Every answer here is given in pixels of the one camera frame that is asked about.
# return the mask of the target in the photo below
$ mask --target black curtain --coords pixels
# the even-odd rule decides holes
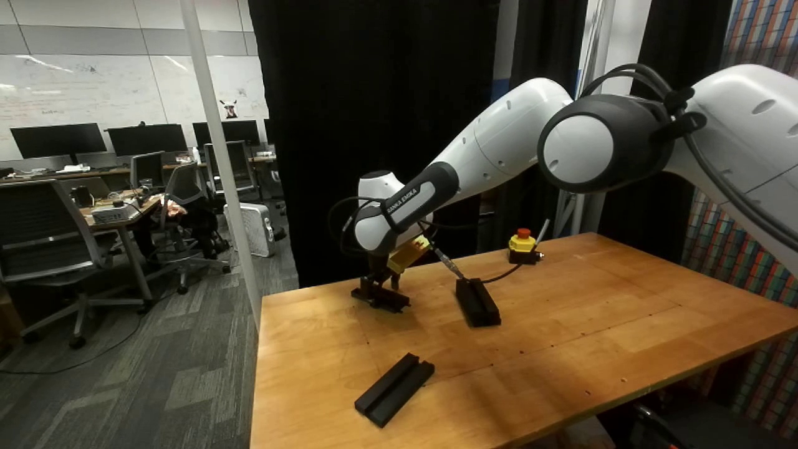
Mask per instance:
[[[356,178],[415,175],[489,101],[499,0],[250,0],[299,284],[364,274],[327,232]],[[438,218],[475,223],[475,200]],[[475,227],[442,232],[450,253]]]
[[[721,69],[731,0],[654,0],[640,62],[661,72],[673,90]],[[650,253],[681,261],[692,187],[657,175],[606,195],[600,233]]]
[[[510,86],[530,76],[549,76],[574,95],[584,14],[585,0],[521,0]],[[499,187],[491,244],[503,247],[515,227],[539,230],[545,217],[553,218],[555,195],[555,187],[543,178],[539,166]]]

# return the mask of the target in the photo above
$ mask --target gray carpet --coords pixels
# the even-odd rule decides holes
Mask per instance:
[[[253,259],[253,271],[261,292],[296,286],[288,242]],[[69,322],[16,344],[0,362],[19,372],[0,373],[0,445],[250,445],[243,282],[235,269],[206,271],[186,293],[165,284],[146,313],[97,311],[76,352],[67,349]]]

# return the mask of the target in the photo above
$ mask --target desk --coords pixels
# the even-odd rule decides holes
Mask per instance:
[[[145,274],[145,269],[142,269],[142,263],[136,259],[136,248],[134,248],[134,242],[132,242],[126,230],[132,223],[136,223],[142,217],[146,217],[157,205],[159,205],[157,196],[146,196],[142,202],[142,207],[139,207],[139,215],[134,215],[129,218],[120,218],[120,221],[101,221],[101,223],[94,221],[91,207],[82,207],[80,210],[91,232],[117,232],[120,233],[122,248],[124,248],[124,253],[129,259],[132,276],[134,276],[145,302],[151,302],[154,297],[151,297],[146,274]]]
[[[489,284],[501,327],[468,329],[442,263],[413,266],[403,313],[356,282],[265,297],[251,445],[501,445],[561,429],[798,329],[798,311],[599,233]],[[505,252],[455,259],[468,276]],[[433,375],[377,429],[353,398],[407,352]]]

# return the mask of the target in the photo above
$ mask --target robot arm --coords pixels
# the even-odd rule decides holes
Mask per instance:
[[[438,207],[486,192],[541,158],[561,188],[600,192],[667,170],[722,205],[773,257],[798,271],[798,79],[738,65],[692,86],[678,110],[664,101],[570,97],[528,79],[480,111],[409,183],[361,178],[353,238],[389,253]]]

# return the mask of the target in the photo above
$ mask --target yellow object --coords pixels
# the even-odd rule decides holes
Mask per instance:
[[[420,259],[428,252],[428,238],[419,233],[415,238],[397,247],[397,252],[389,257],[389,269],[393,274],[400,274],[409,263]]]
[[[508,248],[510,252],[534,252],[536,238],[530,237],[530,232],[526,227],[518,227],[518,232],[514,237],[508,237]]]

